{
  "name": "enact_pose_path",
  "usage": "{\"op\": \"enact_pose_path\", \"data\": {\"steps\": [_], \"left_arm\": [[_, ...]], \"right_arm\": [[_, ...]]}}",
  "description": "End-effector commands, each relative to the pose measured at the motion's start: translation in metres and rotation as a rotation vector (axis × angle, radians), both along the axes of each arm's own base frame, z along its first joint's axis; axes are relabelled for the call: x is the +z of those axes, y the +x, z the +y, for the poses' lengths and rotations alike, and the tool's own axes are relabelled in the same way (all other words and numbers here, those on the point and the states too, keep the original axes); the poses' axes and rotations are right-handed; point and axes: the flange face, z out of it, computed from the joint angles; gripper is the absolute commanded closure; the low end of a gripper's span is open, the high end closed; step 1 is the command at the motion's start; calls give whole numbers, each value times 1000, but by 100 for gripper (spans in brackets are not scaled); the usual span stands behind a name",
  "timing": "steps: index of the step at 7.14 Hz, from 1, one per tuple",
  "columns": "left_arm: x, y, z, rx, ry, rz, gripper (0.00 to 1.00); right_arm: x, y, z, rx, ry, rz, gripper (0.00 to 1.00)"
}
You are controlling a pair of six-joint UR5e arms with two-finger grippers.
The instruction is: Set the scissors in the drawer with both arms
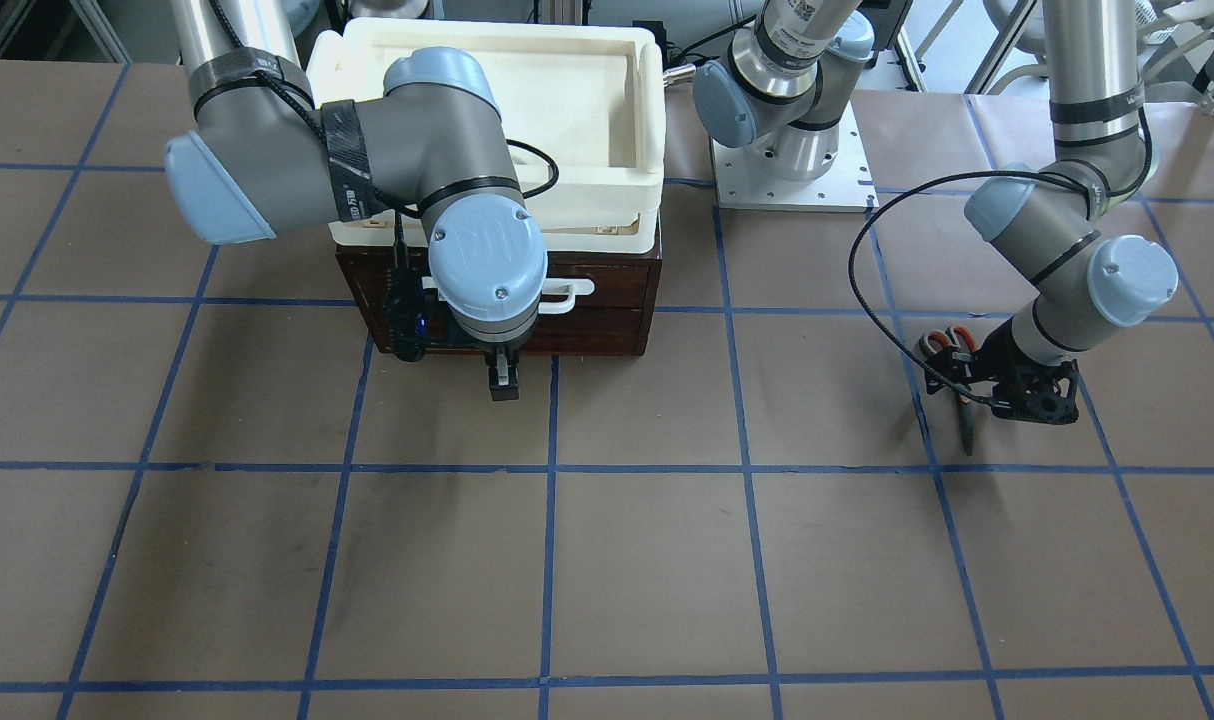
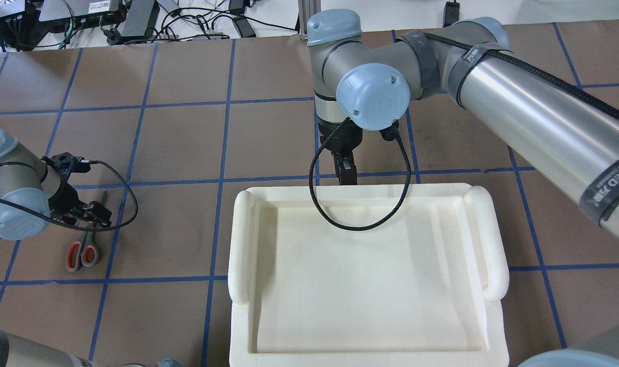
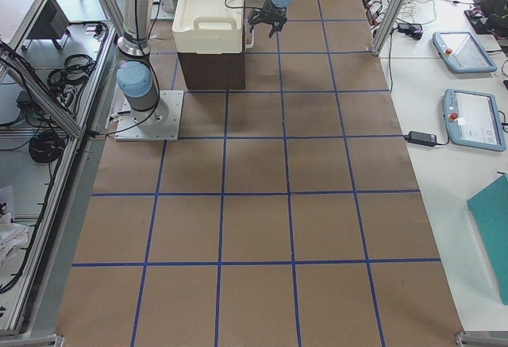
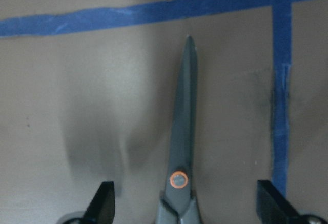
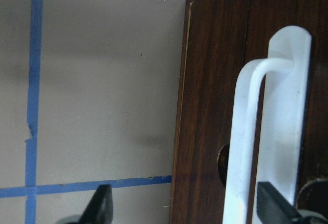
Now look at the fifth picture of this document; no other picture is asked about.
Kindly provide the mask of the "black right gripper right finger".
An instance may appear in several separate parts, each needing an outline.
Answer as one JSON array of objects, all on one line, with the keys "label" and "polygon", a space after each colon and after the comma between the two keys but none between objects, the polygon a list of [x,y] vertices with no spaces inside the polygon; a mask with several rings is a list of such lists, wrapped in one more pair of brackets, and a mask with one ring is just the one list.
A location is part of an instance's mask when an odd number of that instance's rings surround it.
[{"label": "black right gripper right finger", "polygon": [[270,183],[257,184],[257,216],[261,223],[327,223],[327,182],[311,184],[300,194],[299,208]]}]

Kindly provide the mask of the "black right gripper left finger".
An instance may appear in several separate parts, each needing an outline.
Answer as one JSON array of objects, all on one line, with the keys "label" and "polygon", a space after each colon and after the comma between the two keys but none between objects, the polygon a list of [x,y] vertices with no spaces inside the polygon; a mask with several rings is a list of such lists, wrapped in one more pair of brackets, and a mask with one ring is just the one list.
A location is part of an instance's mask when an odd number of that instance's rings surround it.
[{"label": "black right gripper left finger", "polygon": [[60,219],[57,223],[111,224],[113,221],[113,198],[110,184],[99,185],[81,216]]}]

